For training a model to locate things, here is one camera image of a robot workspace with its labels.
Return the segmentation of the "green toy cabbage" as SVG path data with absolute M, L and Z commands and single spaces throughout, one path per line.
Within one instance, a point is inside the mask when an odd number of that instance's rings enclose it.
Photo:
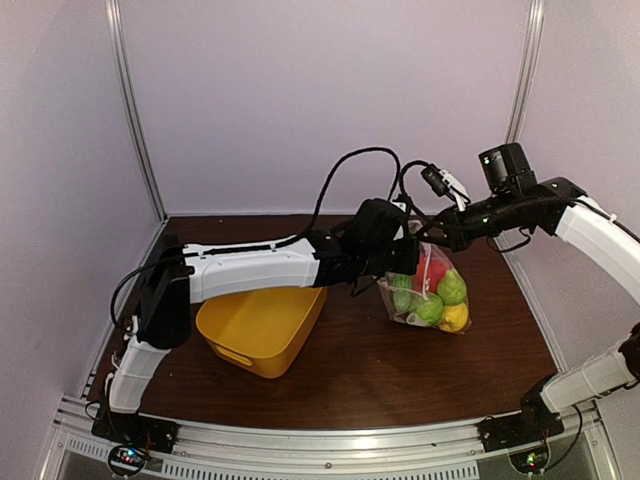
M 446 306 L 455 306 L 466 302 L 467 286 L 455 270 L 447 270 L 437 286 L 437 294 Z

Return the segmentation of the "clear dotted zip bag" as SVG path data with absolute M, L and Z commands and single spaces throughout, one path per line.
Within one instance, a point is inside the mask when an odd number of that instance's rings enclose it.
M 420 242 L 412 275 L 387 273 L 378 281 L 391 321 L 462 335 L 471 326 L 467 285 L 442 250 Z

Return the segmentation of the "green toy pear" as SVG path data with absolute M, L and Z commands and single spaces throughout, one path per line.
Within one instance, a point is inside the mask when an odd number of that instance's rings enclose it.
M 441 322 L 443 311 L 444 304 L 437 295 L 417 299 L 415 313 L 427 326 L 437 326 Z

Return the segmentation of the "yellow toy apple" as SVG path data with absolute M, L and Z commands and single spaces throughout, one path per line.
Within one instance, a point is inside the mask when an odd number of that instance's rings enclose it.
M 445 306 L 438 329 L 447 333 L 462 333 L 469 322 L 469 309 L 466 303 Z

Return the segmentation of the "yellow plastic basket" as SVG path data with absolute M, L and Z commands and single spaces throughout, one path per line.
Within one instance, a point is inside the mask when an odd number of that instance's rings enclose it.
M 275 288 L 207 300 L 196 327 L 222 360 L 265 379 L 284 375 L 306 343 L 326 288 Z

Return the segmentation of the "green toy cucumber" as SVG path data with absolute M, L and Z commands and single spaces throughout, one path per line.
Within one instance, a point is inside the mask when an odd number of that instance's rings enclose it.
M 413 301 L 412 277 L 410 275 L 394 273 L 389 285 L 395 310 L 403 313 L 411 308 Z

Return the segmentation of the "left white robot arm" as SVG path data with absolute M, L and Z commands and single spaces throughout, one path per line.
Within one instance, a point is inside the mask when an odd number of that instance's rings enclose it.
M 190 308 L 211 298 L 277 287 L 356 285 L 362 276 L 413 274 L 418 246 L 408 203 L 365 200 L 355 216 L 328 231 L 238 245 L 182 245 L 171 239 L 152 263 L 130 274 L 144 278 L 126 346 L 105 385 L 106 429 L 123 444 L 144 433 L 142 396 L 164 357 L 191 334 Z

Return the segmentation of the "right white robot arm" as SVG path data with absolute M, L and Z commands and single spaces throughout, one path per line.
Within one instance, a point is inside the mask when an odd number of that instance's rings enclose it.
M 577 162 L 552 172 L 527 159 L 519 143 L 480 153 L 490 190 L 474 201 L 465 186 L 442 162 L 434 168 L 451 193 L 453 206 L 441 211 L 434 225 L 445 245 L 462 251 L 480 238 L 494 238 L 520 229 L 543 232 L 547 243 L 525 241 L 504 250 L 521 271 L 516 280 L 534 310 L 543 337 L 559 371 L 537 393 L 533 403 L 513 419 L 519 440 L 535 440 L 551 424 L 551 413 L 593 401 L 608 416 L 639 414 L 639 312 L 626 308 L 613 293 L 620 287 L 639 299 L 639 236 L 601 207 L 579 182 Z

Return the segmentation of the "right circuit board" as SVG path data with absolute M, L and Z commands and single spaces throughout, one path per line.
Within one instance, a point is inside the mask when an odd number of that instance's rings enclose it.
M 535 475 L 544 470 L 550 460 L 548 446 L 538 445 L 509 452 L 509 461 L 514 470 L 523 475 Z

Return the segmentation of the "circuit board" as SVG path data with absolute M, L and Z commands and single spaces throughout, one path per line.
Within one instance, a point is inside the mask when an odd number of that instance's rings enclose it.
M 107 456 L 107 466 L 119 476 L 136 475 L 146 464 L 147 460 L 139 450 L 126 445 L 114 446 Z
M 544 470 L 550 460 L 548 446 L 538 445 L 509 452 L 509 461 L 514 470 L 523 475 L 535 475 Z

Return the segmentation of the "left circuit board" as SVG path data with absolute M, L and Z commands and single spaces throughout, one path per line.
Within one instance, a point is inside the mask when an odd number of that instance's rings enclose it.
M 126 445 L 114 446 L 107 456 L 107 466 L 119 476 L 136 475 L 146 464 L 147 460 L 139 450 Z

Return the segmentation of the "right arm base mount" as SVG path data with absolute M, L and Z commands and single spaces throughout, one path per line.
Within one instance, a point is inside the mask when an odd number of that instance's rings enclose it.
M 489 416 L 477 424 L 485 452 L 544 442 L 564 432 L 559 414 L 551 412 L 541 397 L 543 386 L 550 379 L 543 378 L 523 395 L 518 413 Z

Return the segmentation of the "front aluminium rail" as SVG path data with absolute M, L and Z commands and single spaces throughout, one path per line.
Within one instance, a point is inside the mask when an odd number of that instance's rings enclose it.
M 564 432 L 489 451 L 477 419 L 414 427 L 269 430 L 182 421 L 172 449 L 138 479 L 527 479 L 526 457 L 549 451 L 542 479 L 621 476 L 594 403 L 564 413 Z

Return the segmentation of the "right aluminium frame post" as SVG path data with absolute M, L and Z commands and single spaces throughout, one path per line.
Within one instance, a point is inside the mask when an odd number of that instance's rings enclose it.
M 517 142 L 520 139 L 539 61 L 544 20 L 545 1 L 531 0 L 526 18 L 519 74 L 506 130 L 506 143 Z

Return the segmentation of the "aluminium frame post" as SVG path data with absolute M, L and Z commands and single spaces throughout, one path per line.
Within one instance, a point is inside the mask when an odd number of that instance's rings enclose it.
M 143 183 L 149 196 L 154 216 L 159 222 L 168 218 L 156 176 L 153 171 L 143 125 L 137 105 L 134 83 L 126 49 L 125 32 L 122 22 L 121 2 L 117 0 L 105 1 L 106 20 L 115 59 L 116 72 L 120 84 L 121 96 L 124 102 L 131 140 L 133 143 L 137 163 L 139 165 Z
M 506 143 L 517 142 L 520 139 L 539 61 L 544 20 L 545 1 L 531 0 L 526 18 L 519 74 L 506 130 Z

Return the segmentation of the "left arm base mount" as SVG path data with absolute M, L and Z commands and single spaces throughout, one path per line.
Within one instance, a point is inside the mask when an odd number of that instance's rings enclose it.
M 112 412 L 102 399 L 91 433 L 99 438 L 134 447 L 143 453 L 170 454 L 173 451 L 179 425 L 174 421 L 146 415 Z

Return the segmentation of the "left aluminium frame post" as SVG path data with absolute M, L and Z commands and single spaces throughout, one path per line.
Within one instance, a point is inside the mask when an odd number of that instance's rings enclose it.
M 121 96 L 124 102 L 131 140 L 133 143 L 137 163 L 139 165 L 143 183 L 149 196 L 154 216 L 159 222 L 168 218 L 156 176 L 153 171 L 143 125 L 137 105 L 134 83 L 126 49 L 125 32 L 122 22 L 121 2 L 117 0 L 105 1 L 106 20 L 115 59 L 116 72 L 120 84 Z

